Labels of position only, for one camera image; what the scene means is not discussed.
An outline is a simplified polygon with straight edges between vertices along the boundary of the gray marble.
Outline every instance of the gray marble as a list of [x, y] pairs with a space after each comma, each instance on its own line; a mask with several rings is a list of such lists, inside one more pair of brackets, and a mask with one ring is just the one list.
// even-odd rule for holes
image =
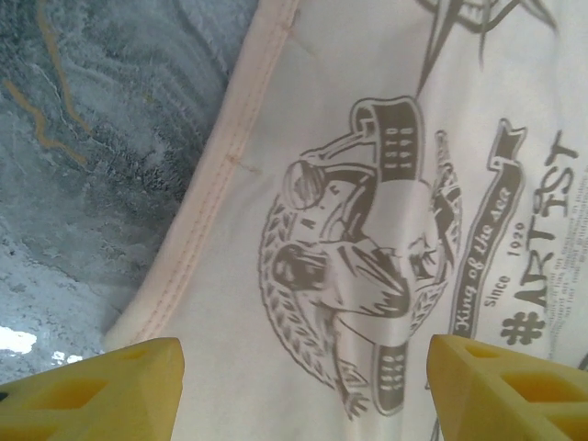
[[219, 111], [255, 0], [0, 0], [0, 383], [98, 354]]

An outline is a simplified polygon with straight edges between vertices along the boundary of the stitched hem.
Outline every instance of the stitched hem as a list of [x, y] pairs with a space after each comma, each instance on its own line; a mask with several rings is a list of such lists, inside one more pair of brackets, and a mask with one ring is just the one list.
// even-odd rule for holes
[[228, 158], [243, 154], [298, 2], [262, 0], [255, 12], [219, 119], [182, 206], [147, 278], [105, 336], [106, 349], [157, 336], [186, 292], [236, 167]]

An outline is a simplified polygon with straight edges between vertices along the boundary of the fabric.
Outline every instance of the fabric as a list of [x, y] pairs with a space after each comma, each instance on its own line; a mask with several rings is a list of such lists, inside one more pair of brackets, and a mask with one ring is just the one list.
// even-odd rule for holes
[[440, 439], [433, 334], [585, 368], [587, 13], [261, 2], [107, 337], [181, 339], [175, 441]]

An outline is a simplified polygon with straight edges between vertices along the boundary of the gold vein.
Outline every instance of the gold vein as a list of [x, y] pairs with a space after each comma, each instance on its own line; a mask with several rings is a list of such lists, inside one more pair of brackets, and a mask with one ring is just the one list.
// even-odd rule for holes
[[70, 88], [67, 85], [67, 77], [65, 76], [65, 71], [62, 68], [62, 62], [59, 58], [57, 43], [55, 43], [51, 26], [47, 22], [47, 18], [43, 13], [43, 8], [45, 7], [46, 3], [47, 0], [38, 0], [37, 2], [37, 23], [39, 25], [40, 31], [43, 34], [43, 39], [45, 40], [45, 45], [47, 46], [51, 61], [53, 62], [53, 67], [55, 67], [57, 75], [59, 76], [59, 81], [62, 85], [65, 108], [67, 109], [67, 113], [69, 113], [70, 116], [75, 119], [87, 133], [92, 133], [90, 126], [82, 119], [80, 114], [77, 113], [74, 105], [72, 104], [72, 93], [70, 92]]
[[8, 89], [8, 92], [10, 92], [10, 95], [17, 101], [18, 105], [24, 108], [35, 119], [35, 136], [43, 147], [46, 149], [61, 149], [80, 165], [87, 163], [87, 159], [80, 153], [75, 152], [62, 142], [47, 138], [45, 136], [46, 119], [43, 113], [28, 102], [27, 98], [18, 90], [14, 83], [9, 80], [4, 80], [3, 84]]

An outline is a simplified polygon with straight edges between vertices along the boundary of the yellow plastic object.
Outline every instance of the yellow plastic object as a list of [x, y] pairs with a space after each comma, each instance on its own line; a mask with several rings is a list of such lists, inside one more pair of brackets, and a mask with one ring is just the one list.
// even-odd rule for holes
[[0, 386], [2, 441], [169, 441], [184, 356], [161, 338]]
[[446, 441], [586, 441], [588, 373], [453, 335], [427, 377]]

